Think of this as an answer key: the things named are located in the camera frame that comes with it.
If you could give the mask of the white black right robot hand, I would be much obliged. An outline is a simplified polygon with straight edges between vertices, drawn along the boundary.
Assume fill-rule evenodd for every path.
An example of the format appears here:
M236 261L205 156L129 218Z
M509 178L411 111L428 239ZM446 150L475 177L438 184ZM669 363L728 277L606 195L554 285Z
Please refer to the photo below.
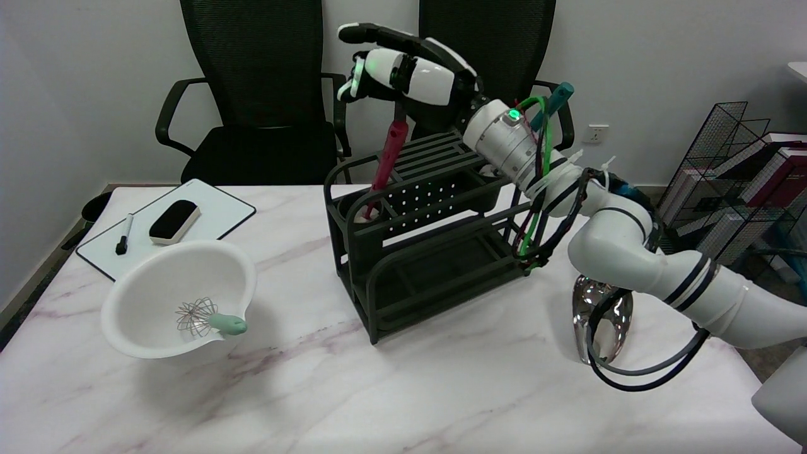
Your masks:
M337 90L341 102L363 98L401 106L427 131L458 129L462 116L481 96L481 78L453 49L435 38L420 38L376 23L346 23L337 31L347 44L374 44L359 51L347 81Z

